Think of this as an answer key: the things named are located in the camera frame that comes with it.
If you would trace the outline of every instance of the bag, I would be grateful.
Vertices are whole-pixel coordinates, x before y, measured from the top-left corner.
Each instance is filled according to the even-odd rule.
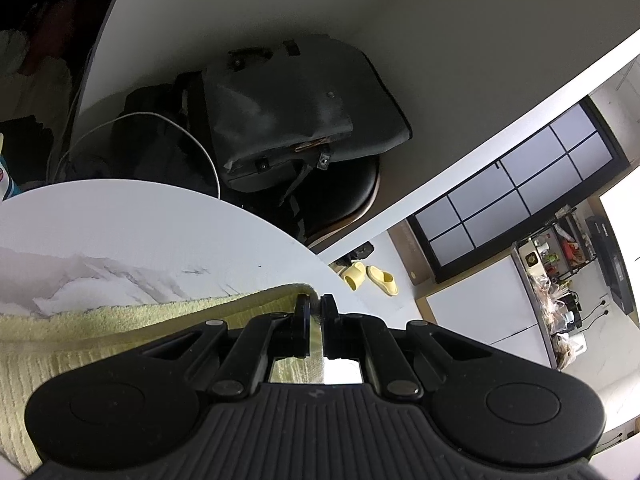
[[[127,95],[121,115],[155,112],[188,127],[181,92],[175,84],[138,88]],[[115,122],[107,149],[79,153],[68,163],[66,180],[88,178],[146,180],[218,195],[210,165],[193,140],[166,121],[148,115]]]
[[[208,131],[220,179],[237,191],[296,186],[311,168],[377,155],[412,135],[367,57],[329,36],[232,51],[202,73],[204,98],[197,88],[190,126]]]

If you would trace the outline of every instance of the yellow towel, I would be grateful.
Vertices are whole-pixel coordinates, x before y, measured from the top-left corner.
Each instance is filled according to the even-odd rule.
[[[53,376],[207,319],[224,319],[229,328],[240,328],[259,314],[292,312],[300,293],[315,297],[307,285],[283,285],[247,296],[102,307],[49,319],[0,316],[0,452],[27,474],[40,465],[24,427],[24,407],[31,393]],[[313,322],[312,356],[277,362],[271,381],[321,383],[318,341],[319,327]]]

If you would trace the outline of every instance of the window pane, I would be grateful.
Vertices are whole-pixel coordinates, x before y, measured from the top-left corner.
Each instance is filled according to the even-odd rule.
[[[482,173],[477,174],[468,182],[449,193],[453,205],[465,219],[483,207],[507,194],[513,189],[513,184],[501,167],[495,164],[489,166]]]
[[[467,254],[474,248],[462,225],[436,238],[430,244],[441,266]]]
[[[569,156],[582,178],[595,173],[612,159],[609,149],[599,135],[594,135],[575,148]]]
[[[415,218],[429,240],[460,223],[446,196],[420,211]]]
[[[518,193],[513,191],[476,216],[465,221],[477,247],[501,235],[529,217]]]
[[[551,126],[560,138],[562,145],[568,150],[596,131],[596,127],[593,126],[580,105],[570,108],[551,123]]]
[[[520,194],[531,213],[540,211],[545,205],[560,198],[572,187],[580,184],[578,172],[568,156],[561,158],[538,176],[519,187]]]
[[[545,128],[505,155],[502,163],[517,186],[563,155],[564,148],[551,128]]]

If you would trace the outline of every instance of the white table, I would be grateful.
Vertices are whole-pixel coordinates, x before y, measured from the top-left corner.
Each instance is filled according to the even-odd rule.
[[[308,283],[342,312],[375,312],[262,219],[193,191],[132,180],[35,189],[0,203],[0,311],[50,315]]]

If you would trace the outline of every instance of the black chair seat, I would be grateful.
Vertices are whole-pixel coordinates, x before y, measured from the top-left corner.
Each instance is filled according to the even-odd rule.
[[[332,162],[302,181],[294,197],[300,208],[296,218],[304,221],[305,245],[313,246],[366,213],[378,190],[379,166],[377,155]]]

